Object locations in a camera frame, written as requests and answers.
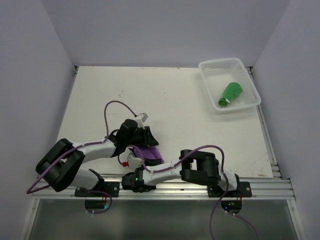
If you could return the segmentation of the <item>black and purple towel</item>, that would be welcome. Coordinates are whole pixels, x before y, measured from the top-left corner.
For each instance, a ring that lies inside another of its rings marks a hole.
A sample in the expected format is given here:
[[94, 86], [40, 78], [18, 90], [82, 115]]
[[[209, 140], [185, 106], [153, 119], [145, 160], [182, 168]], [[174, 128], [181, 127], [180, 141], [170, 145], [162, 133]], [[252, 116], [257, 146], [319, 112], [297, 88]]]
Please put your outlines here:
[[136, 158], [143, 158], [146, 166], [157, 166], [164, 163], [164, 159], [156, 146], [150, 148], [134, 147], [131, 151]]

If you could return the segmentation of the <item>green microfiber towel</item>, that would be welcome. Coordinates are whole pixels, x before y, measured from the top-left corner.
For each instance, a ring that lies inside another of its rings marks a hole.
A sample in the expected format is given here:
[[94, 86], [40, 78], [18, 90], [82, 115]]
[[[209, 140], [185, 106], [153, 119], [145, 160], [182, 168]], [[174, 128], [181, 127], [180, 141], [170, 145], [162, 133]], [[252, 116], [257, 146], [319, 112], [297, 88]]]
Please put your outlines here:
[[223, 91], [218, 105], [220, 107], [228, 106], [234, 99], [236, 99], [243, 92], [243, 88], [237, 82], [231, 82]]

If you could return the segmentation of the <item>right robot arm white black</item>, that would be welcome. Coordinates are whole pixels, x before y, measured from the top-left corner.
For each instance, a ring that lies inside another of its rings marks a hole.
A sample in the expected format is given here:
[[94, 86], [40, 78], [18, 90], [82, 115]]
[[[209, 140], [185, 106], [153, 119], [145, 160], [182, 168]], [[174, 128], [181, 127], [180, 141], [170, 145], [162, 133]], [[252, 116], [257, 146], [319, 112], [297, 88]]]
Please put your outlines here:
[[190, 150], [182, 150], [180, 158], [188, 158], [181, 163], [161, 163], [159, 159], [145, 159], [140, 167], [122, 177], [123, 190], [134, 193], [146, 193], [156, 189], [156, 186], [165, 181], [180, 179], [184, 182], [218, 189], [227, 196], [235, 196], [240, 190], [238, 175], [222, 171], [215, 154]]

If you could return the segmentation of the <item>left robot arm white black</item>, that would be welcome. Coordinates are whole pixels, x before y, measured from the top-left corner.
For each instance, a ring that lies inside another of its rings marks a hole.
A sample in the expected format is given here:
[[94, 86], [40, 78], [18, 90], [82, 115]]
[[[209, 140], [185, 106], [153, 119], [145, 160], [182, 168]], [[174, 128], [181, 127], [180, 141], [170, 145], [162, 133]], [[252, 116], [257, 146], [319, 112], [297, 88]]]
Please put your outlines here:
[[56, 192], [76, 187], [96, 197], [107, 190], [104, 179], [93, 169], [82, 170], [83, 163], [119, 157], [130, 148], [133, 156], [122, 166], [141, 166], [142, 161], [147, 166], [156, 166], [164, 162], [158, 144], [150, 127], [144, 126], [142, 120], [126, 119], [119, 129], [100, 141], [75, 144], [66, 138], [60, 139], [36, 165], [35, 171]]

